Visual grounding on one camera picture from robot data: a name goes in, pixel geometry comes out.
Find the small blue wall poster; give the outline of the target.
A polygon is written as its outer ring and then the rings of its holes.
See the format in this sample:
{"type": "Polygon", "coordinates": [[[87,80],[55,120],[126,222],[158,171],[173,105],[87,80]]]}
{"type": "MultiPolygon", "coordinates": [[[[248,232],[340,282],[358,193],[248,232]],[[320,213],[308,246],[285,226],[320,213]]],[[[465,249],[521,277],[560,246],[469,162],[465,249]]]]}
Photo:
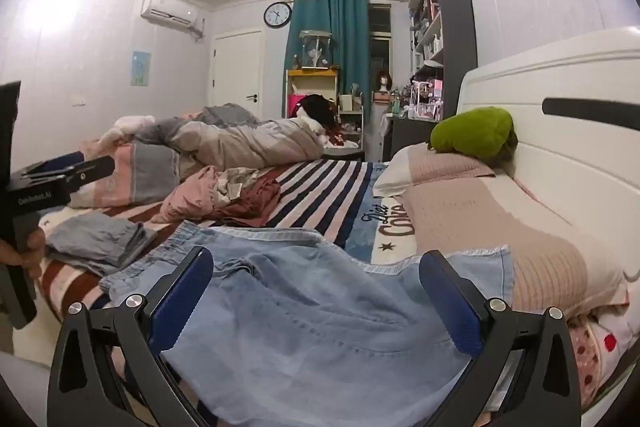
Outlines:
{"type": "Polygon", "coordinates": [[[148,52],[134,51],[131,60],[131,86],[149,86],[151,57],[148,52]]]}

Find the light blue denim pants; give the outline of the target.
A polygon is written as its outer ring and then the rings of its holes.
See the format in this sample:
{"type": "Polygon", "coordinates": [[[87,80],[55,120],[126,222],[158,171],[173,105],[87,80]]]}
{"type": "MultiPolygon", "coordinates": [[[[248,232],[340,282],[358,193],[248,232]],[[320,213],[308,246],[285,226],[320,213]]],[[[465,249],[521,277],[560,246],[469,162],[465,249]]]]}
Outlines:
{"type": "Polygon", "coordinates": [[[215,269],[168,365],[233,426],[412,426],[469,364],[419,280],[419,258],[369,265],[316,232],[183,223],[101,288],[144,294],[196,247],[215,269]]]}

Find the white bed headboard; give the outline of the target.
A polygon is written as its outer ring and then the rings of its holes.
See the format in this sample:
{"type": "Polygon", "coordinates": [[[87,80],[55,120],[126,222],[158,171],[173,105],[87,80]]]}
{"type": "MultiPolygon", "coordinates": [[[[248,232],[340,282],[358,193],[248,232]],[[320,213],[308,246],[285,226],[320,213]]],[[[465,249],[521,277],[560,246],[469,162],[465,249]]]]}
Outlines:
{"type": "Polygon", "coordinates": [[[458,109],[513,118],[510,175],[639,277],[639,29],[546,44],[468,72],[458,109]]]}

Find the grey beige duvet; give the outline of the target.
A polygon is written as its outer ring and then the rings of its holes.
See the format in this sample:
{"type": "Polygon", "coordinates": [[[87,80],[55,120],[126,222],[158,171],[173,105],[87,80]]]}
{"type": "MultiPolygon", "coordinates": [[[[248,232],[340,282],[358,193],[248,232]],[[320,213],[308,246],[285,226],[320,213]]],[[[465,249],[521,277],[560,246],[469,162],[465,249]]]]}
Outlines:
{"type": "Polygon", "coordinates": [[[186,179],[203,167],[265,169],[317,160],[324,154],[323,135],[321,124],[306,116],[260,122],[243,107],[226,104],[147,124],[134,139],[176,153],[180,178],[186,179]]]}

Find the wall light switch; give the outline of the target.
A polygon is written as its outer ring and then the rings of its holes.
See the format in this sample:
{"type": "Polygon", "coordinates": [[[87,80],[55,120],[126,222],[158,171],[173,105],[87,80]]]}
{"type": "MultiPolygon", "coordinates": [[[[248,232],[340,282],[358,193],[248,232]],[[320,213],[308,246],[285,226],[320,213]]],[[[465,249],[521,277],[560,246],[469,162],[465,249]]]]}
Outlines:
{"type": "Polygon", "coordinates": [[[82,107],[87,104],[86,99],[82,95],[74,95],[72,98],[73,107],[82,107]]]}

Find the pink knit pillow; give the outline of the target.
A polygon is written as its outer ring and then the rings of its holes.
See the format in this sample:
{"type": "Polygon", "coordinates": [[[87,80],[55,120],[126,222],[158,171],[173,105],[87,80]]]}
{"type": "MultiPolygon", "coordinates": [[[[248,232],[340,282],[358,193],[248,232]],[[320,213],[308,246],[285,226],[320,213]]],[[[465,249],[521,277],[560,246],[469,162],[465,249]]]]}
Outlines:
{"type": "Polygon", "coordinates": [[[560,308],[567,317],[626,306],[620,262],[597,239],[530,197],[505,174],[425,182],[400,196],[421,251],[445,255],[506,246],[513,308],[560,308]]]}

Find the striped plush bed blanket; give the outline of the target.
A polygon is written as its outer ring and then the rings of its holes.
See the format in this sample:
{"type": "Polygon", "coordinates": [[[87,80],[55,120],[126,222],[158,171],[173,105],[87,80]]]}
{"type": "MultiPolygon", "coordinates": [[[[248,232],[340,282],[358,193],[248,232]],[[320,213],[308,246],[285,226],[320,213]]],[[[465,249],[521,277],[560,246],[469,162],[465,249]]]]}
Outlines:
{"type": "MultiPolygon", "coordinates": [[[[377,162],[322,159],[267,170],[266,176],[280,184],[281,194],[266,227],[317,231],[352,257],[375,265],[405,259],[416,253],[416,232],[408,213],[393,197],[373,195],[373,185],[385,168],[377,162]]],[[[105,209],[64,207],[44,217],[40,227],[50,233],[70,218],[95,212],[154,230],[154,242],[142,256],[163,244],[181,223],[153,222],[160,212],[158,202],[105,209]]],[[[87,269],[49,258],[41,266],[38,289],[58,320],[66,314],[63,305],[74,301],[88,308],[103,308],[108,303],[99,286],[100,277],[87,269]]]]}

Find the maroon garment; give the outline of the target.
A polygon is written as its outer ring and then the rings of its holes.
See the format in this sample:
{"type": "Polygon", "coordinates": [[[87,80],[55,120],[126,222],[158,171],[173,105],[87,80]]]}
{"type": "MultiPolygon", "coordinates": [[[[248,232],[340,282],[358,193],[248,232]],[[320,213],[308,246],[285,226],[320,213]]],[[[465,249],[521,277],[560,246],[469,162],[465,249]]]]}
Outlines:
{"type": "Polygon", "coordinates": [[[226,227],[261,228],[280,202],[281,185],[275,179],[260,178],[241,191],[240,198],[216,209],[210,216],[226,227]]]}

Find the white air conditioner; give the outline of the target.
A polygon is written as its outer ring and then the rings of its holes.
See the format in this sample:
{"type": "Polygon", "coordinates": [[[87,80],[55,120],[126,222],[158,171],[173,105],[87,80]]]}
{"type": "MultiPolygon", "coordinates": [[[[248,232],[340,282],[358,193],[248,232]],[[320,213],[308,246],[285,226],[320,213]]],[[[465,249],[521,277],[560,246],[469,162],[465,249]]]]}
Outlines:
{"type": "Polygon", "coordinates": [[[198,39],[204,37],[206,18],[196,6],[182,0],[143,0],[141,16],[152,23],[190,32],[198,39]]]}

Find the green plush toy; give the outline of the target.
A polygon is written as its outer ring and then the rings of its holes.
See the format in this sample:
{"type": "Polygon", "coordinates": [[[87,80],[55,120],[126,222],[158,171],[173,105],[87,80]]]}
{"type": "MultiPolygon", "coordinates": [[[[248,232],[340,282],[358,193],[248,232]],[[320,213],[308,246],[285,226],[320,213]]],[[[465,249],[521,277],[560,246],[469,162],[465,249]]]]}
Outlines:
{"type": "Polygon", "coordinates": [[[455,153],[495,167],[513,159],[518,147],[513,118],[503,108],[477,107],[441,121],[432,131],[436,153],[455,153]]]}

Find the round wall clock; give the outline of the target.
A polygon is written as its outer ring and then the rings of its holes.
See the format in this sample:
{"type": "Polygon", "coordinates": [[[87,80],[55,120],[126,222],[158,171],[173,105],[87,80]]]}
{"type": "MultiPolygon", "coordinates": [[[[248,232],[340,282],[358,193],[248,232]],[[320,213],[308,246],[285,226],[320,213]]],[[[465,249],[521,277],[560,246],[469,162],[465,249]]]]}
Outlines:
{"type": "Polygon", "coordinates": [[[286,26],[292,18],[292,6],[288,2],[274,2],[264,12],[264,23],[271,29],[286,26]]]}

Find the beige plaid garment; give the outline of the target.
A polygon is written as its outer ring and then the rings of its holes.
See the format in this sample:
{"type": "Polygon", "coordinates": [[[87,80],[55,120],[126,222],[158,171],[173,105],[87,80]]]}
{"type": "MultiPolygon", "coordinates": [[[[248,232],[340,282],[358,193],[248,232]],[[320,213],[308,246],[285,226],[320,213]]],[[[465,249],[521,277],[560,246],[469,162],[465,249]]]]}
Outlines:
{"type": "Polygon", "coordinates": [[[222,208],[240,199],[244,188],[252,187],[267,172],[267,169],[246,167],[217,171],[213,187],[210,189],[213,205],[222,208]]]}

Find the patterned pink grey quilt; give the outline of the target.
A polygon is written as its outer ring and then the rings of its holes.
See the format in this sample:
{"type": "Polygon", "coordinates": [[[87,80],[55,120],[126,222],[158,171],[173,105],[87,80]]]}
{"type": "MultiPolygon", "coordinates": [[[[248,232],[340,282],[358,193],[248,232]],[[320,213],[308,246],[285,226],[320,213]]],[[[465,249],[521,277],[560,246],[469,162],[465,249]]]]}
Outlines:
{"type": "Polygon", "coordinates": [[[163,145],[130,142],[111,153],[111,176],[70,196],[72,208],[112,208],[161,202],[179,185],[179,155],[163,145]]]}

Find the white plush toy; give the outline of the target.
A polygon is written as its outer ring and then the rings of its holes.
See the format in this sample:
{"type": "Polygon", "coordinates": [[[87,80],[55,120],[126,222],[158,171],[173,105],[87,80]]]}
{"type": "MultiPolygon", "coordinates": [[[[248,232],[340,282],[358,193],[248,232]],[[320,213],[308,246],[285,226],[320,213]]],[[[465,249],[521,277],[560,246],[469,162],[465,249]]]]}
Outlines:
{"type": "Polygon", "coordinates": [[[101,139],[96,143],[96,149],[100,152],[111,150],[111,148],[127,142],[142,128],[154,124],[154,122],[155,118],[151,115],[120,117],[114,122],[111,129],[101,136],[101,139]]]}

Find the white door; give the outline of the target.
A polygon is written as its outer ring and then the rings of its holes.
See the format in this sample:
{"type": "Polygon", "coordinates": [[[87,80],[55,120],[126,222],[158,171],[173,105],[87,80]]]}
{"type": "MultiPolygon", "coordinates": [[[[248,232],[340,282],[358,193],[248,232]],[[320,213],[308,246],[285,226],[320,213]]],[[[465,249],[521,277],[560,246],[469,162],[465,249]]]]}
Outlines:
{"type": "Polygon", "coordinates": [[[238,104],[262,117],[263,36],[259,29],[245,29],[213,40],[208,106],[238,104]]]}

